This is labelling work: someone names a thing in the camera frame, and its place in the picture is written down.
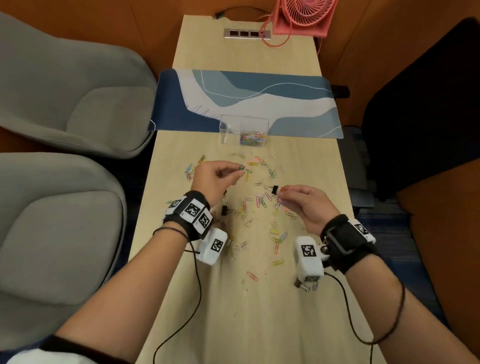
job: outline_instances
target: plastic container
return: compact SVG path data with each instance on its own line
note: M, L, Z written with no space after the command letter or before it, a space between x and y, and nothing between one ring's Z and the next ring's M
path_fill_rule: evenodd
M233 115L220 117L220 141L223 144L264 146L268 129L268 119Z

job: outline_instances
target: blue desk mat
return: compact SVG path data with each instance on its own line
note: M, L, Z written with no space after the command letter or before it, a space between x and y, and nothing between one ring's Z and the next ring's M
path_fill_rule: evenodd
M267 121L269 135L343 138L323 77L205 70L160 74L148 130L239 130L242 120Z

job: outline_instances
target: table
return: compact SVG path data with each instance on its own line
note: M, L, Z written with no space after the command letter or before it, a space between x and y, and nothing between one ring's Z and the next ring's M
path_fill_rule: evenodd
M224 28L259 29L261 23L213 20L184 16L174 68L264 73L321 75L313 40L292 36L280 48L269 48L261 40L224 39ZM279 43L281 36L273 36ZM207 160L228 159L244 163L234 153L248 158L260 156L276 170L269 179L264 166L252 166L250 180L243 177L231 187L227 200L232 209L267 185L302 183L327 192L338 209L352 217L352 208L335 139L269 136L264 147L221 144L217 133L158 131L155 148L132 243L130 259L137 254L161 224L166 202L190 187L184 171L202 155ZM282 210L274 216L273 202L267 208L248 202L254 217L249 228L240 218L227 218L228 233L236 243L248 241L247 249L225 247L212 267L199 263L203 298L192 321L156 356L157 363L367 363L369 347L359 343L350 328L339 285L324 277L317 292L306 293L293 286L295 264L293 241L305 235L300 219L292 220ZM270 224L288 232L274 254ZM268 259L284 264L267 269ZM178 329L198 302L198 284L191 253L185 253L173 276L156 322L137 363L151 363L157 345ZM258 277L253 281L246 272ZM345 278L343 282L357 332L365 339L372 333ZM374 363L384 363L374 348Z

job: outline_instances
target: forearm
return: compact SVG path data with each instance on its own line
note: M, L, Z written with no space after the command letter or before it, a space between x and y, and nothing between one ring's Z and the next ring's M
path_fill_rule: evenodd
M400 305L401 285L383 260L369 255L346 273L375 339L389 331ZM477 358L410 292L397 329L379 344L389 364L476 363Z
M182 230L175 223L167 224ZM186 243L176 231L157 232L56 335L134 363Z

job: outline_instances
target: pink fan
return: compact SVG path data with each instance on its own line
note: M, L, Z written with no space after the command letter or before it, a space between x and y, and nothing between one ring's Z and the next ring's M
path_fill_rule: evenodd
M273 34L325 38L338 0L277 0Z

